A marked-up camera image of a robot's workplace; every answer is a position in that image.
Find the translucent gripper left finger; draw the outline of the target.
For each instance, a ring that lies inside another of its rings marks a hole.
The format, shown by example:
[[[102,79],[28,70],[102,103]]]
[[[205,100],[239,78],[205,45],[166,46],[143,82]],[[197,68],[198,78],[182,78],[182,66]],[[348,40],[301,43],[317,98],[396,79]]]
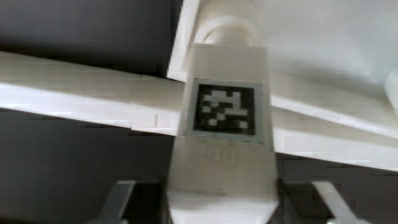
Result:
[[[118,180],[97,217],[86,221],[86,224],[159,224],[159,211],[159,182]]]

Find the translucent gripper right finger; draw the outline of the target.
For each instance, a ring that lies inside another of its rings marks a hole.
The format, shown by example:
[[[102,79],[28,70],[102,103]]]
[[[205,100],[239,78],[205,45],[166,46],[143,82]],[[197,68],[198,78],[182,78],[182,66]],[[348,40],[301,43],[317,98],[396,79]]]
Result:
[[[371,224],[349,209],[330,182],[280,182],[280,224]]]

